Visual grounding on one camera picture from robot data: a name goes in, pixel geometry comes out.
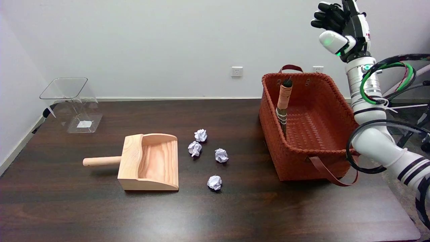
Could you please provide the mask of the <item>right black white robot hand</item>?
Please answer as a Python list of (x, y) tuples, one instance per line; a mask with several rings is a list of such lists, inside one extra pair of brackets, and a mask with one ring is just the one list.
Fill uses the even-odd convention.
[(343, 0), (342, 4), (322, 1), (311, 26), (324, 29), (318, 37), (321, 45), (348, 63), (370, 56), (370, 28), (366, 16), (359, 11), (355, 0)]

